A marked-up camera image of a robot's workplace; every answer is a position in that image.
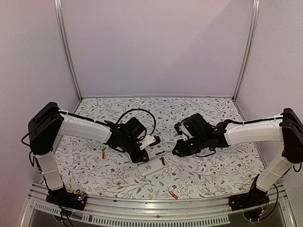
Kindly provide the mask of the white battery compartment cover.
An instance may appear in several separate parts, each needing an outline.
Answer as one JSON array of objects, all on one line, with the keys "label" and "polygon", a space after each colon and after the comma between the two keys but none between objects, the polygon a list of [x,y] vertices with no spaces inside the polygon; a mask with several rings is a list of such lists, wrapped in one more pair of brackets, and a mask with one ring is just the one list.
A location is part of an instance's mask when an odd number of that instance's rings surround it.
[{"label": "white battery compartment cover", "polygon": [[179,156],[176,156],[176,155],[171,155],[169,157],[169,159],[170,159],[171,162],[179,163],[182,160],[182,157],[179,157]]}]

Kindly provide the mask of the white remote control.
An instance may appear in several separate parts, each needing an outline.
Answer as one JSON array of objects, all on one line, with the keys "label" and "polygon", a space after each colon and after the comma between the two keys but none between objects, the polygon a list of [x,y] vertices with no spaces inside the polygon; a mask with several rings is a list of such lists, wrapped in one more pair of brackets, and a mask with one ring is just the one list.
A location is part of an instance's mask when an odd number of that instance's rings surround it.
[{"label": "white remote control", "polygon": [[[165,165],[162,164],[162,162],[160,160],[161,158],[164,158]],[[168,165],[169,165],[169,162],[167,161],[167,159],[165,157],[156,157],[147,163],[140,164],[137,168],[138,168],[139,173],[145,177],[145,176],[148,176],[148,175],[151,175],[151,174],[154,174],[154,173],[160,171],[161,169],[163,169],[164,167],[167,167]]]}]

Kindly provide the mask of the white battery holder box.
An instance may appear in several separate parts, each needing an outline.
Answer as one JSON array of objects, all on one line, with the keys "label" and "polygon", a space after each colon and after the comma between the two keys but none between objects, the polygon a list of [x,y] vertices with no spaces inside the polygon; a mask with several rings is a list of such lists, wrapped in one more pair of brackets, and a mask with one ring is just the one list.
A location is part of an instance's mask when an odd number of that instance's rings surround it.
[{"label": "white battery holder box", "polygon": [[163,149],[160,150],[152,150],[151,152],[149,152],[149,159],[155,158],[157,156],[161,156],[163,154],[165,154],[166,151]]}]

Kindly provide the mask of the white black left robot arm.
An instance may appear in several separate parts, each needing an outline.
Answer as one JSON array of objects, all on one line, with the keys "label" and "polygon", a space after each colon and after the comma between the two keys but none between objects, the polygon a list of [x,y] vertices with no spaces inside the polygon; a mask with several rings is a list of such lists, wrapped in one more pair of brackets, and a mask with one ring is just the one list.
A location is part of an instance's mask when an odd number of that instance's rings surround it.
[{"label": "white black left robot arm", "polygon": [[[136,119],[131,118],[127,123],[99,122],[93,119],[72,114],[61,110],[57,103],[49,102],[29,122],[29,138],[27,146],[31,149],[37,168],[52,198],[60,205],[70,202],[70,194],[65,188],[60,169],[54,157],[53,145],[57,136],[70,137],[73,140],[94,141],[122,153],[127,153],[133,163],[149,161],[145,145],[150,145],[147,136],[139,138],[146,128]],[[101,172],[104,183],[96,180],[89,182],[87,187],[78,183],[81,191],[88,190],[89,194],[101,196],[134,198],[143,197],[143,190],[152,187],[149,180],[140,177],[134,183],[127,181],[133,167],[106,168]]]}]

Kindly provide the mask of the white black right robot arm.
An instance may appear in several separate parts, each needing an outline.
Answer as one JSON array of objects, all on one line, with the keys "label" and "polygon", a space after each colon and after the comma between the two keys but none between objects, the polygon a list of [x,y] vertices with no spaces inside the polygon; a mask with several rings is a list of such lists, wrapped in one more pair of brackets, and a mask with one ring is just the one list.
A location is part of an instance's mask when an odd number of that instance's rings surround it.
[{"label": "white black right robot arm", "polygon": [[208,148],[228,148],[232,145],[277,141],[284,145],[266,169],[256,176],[250,192],[245,195],[248,206],[255,206],[263,199],[272,185],[283,177],[295,164],[303,161],[303,124],[291,108],[281,114],[263,119],[237,122],[227,119],[215,126],[208,123],[200,114],[194,114],[176,123],[178,135],[187,130],[185,138],[178,139],[172,154],[178,157],[195,155]]}]

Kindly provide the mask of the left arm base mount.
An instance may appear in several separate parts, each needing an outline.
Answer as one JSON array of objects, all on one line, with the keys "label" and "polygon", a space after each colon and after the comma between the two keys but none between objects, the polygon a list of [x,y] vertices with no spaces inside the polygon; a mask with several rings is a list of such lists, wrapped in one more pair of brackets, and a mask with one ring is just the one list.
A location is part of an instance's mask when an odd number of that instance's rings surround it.
[{"label": "left arm base mount", "polygon": [[63,208],[84,210],[87,202],[87,194],[79,190],[76,190],[76,192],[68,192],[64,186],[58,190],[48,190],[46,202]]}]

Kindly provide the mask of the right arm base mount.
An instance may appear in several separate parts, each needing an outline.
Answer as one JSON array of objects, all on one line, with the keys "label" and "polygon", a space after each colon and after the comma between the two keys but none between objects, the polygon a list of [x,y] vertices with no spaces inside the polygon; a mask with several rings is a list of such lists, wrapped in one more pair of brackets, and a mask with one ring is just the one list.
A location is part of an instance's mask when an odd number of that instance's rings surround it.
[{"label": "right arm base mount", "polygon": [[229,206],[232,211],[242,210],[249,222],[258,222],[267,210],[269,197],[266,192],[247,192],[230,196]]}]

